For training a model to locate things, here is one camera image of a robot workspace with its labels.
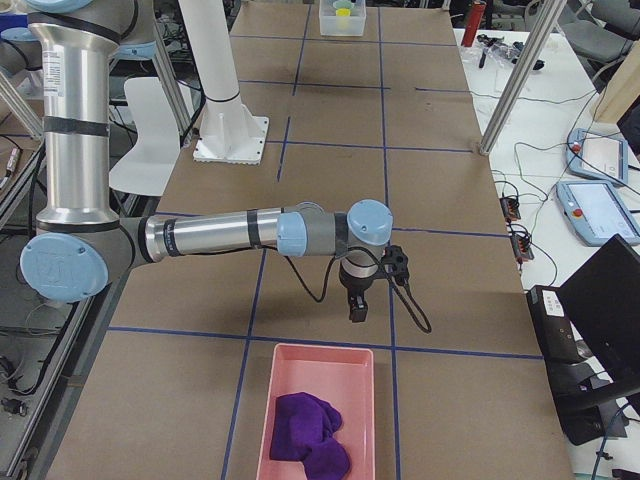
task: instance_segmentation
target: purple towel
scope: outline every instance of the purple towel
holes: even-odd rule
[[[342,480],[351,464],[333,438],[341,426],[340,412],[313,395],[278,397],[269,458],[301,461],[308,480]]]

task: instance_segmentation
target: computer monitor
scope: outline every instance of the computer monitor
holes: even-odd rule
[[[590,382],[582,382],[566,395],[555,395],[561,422],[569,419],[575,428],[576,421],[589,418],[582,414],[605,403],[615,412],[613,401],[623,397],[640,413],[640,255],[615,235],[558,288],[557,295],[567,317],[613,379],[595,388],[595,375],[591,375]],[[548,370],[551,375],[554,369]],[[599,436],[594,433],[598,430],[602,433],[607,426],[604,417],[591,434],[580,432],[585,439]]]

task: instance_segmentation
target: table surface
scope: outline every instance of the table surface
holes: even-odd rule
[[[515,41],[526,42],[528,33],[525,32],[488,32],[480,31],[489,36],[504,36],[505,43]],[[455,30],[456,39],[462,39],[463,30]],[[480,48],[476,45],[471,49],[461,49],[461,58],[469,90],[476,94],[499,96],[503,91],[512,71],[512,66],[499,59],[489,57],[483,69],[478,68]],[[554,285],[561,285],[588,258],[593,255],[597,247],[584,245],[574,234],[572,228],[563,218],[561,207],[555,196],[555,185],[559,180],[581,180],[565,172],[566,160],[564,156],[564,142],[576,118],[581,114],[585,104],[589,107],[597,100],[598,95],[571,46],[560,34],[552,34],[540,58],[545,61],[545,67],[533,72],[527,80],[520,97],[529,99],[553,100],[556,102],[581,97],[560,105],[534,102],[520,99],[516,102],[508,123],[501,133],[495,149],[491,152],[491,168],[494,169],[494,179],[498,182],[507,180],[513,183],[520,193],[533,193],[542,196],[531,185],[539,187],[544,192],[551,192],[550,199],[541,207],[541,202],[533,196],[522,198],[522,221],[519,222],[529,230],[536,224],[535,216],[539,210],[537,225],[534,229],[533,241],[554,259],[558,266],[557,279]],[[474,95],[474,106],[480,128],[484,130],[491,111],[497,104],[497,99]],[[593,122],[593,116],[587,107],[577,121],[578,128],[588,128],[603,134],[618,131],[617,126]],[[527,146],[518,146],[522,176],[520,175],[514,145],[523,142],[535,147],[546,148],[561,144],[546,152],[540,152]],[[638,165],[638,160],[632,152],[629,153],[629,163]],[[640,189],[640,173],[629,171],[629,185]],[[499,194],[503,184],[496,184]],[[630,210],[640,209],[640,197],[626,188],[618,189],[625,204]],[[505,194],[513,194],[510,187],[506,187]],[[522,271],[522,285],[525,289],[533,285],[547,285],[554,277],[555,268],[551,261],[539,250],[534,250],[536,259],[524,265]],[[595,359],[591,359],[595,371],[601,371]],[[627,409],[629,416],[635,412]],[[607,452],[613,455],[613,460],[601,462],[599,472],[610,475],[612,468],[624,468],[630,471],[640,471],[640,425],[632,422],[628,429],[628,439],[619,439],[607,444]],[[581,447],[569,445],[574,471],[589,473],[595,461],[594,452],[599,448],[600,440],[594,440]]]
[[[158,210],[385,201],[433,333],[382,283],[350,324],[337,275],[316,305],[272,253],[139,268],[48,478],[253,478],[278,342],[373,350],[378,478],[572,478],[448,14],[368,9],[352,39],[320,37],[317,16],[242,6],[232,46],[244,103],[271,119],[262,163],[196,163],[192,145]],[[296,260],[316,288],[326,263]]]

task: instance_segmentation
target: white desk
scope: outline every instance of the white desk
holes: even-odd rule
[[[526,32],[479,32],[489,36],[504,36],[505,43],[526,41]],[[463,30],[456,30],[458,42],[462,38]],[[478,63],[481,50],[479,47],[462,49],[461,57],[464,63],[465,75],[469,89],[475,94],[499,96],[504,89],[512,66],[488,56],[484,68]],[[593,91],[587,74],[571,50],[567,41],[560,34],[552,34],[540,58],[545,61],[542,70],[533,72],[529,77],[521,97],[563,101],[580,97]],[[576,117],[585,103],[595,102],[597,95],[591,94],[581,100],[554,105],[551,103],[518,100],[509,121],[502,131],[495,148],[490,155],[491,167],[501,173],[494,172],[496,180],[507,180],[513,183],[523,193],[539,193],[520,178],[518,166],[514,157],[514,144],[525,142],[539,148],[550,147],[566,141],[567,134],[573,126]],[[484,131],[493,109],[498,100],[474,95],[474,107],[480,128]],[[592,124],[589,107],[585,109],[577,122],[577,127],[610,134],[618,131],[615,125]],[[587,247],[580,242],[561,212],[555,196],[555,184],[560,179],[576,178],[564,173],[566,162],[564,147],[557,147],[546,152],[540,152],[525,146],[518,147],[523,178],[538,186],[545,192],[550,192],[550,199],[538,213],[537,225],[533,231],[533,242],[548,252],[558,266],[555,285],[562,284],[575,272],[595,251],[595,247]],[[638,161],[630,155],[630,163],[638,165]],[[629,184],[640,189],[640,173],[629,172]],[[497,184],[498,193],[502,192],[504,184]],[[509,185],[505,186],[507,195],[513,194]],[[626,205],[631,210],[640,209],[640,197],[630,190],[619,190]],[[533,228],[536,212],[540,208],[540,201],[533,196],[521,198],[521,223],[529,230]],[[525,263],[522,272],[522,285],[525,289],[533,285],[549,284],[554,277],[552,263],[538,250],[534,250],[536,258]],[[634,416],[631,409],[626,414]],[[640,471],[640,424],[633,423],[628,427],[628,439],[609,440],[606,451],[613,455],[613,460],[600,462],[600,475],[611,475],[612,468],[623,468]],[[600,446],[600,439],[589,442],[580,447],[569,444],[568,449],[576,473],[591,473],[595,462],[595,451]]]

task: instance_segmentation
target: pink bin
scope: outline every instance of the pink bin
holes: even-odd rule
[[[276,345],[257,480],[306,480],[300,462],[269,459],[276,398],[307,392],[342,414],[334,438],[351,459],[345,480],[375,479],[373,352],[359,348]]]

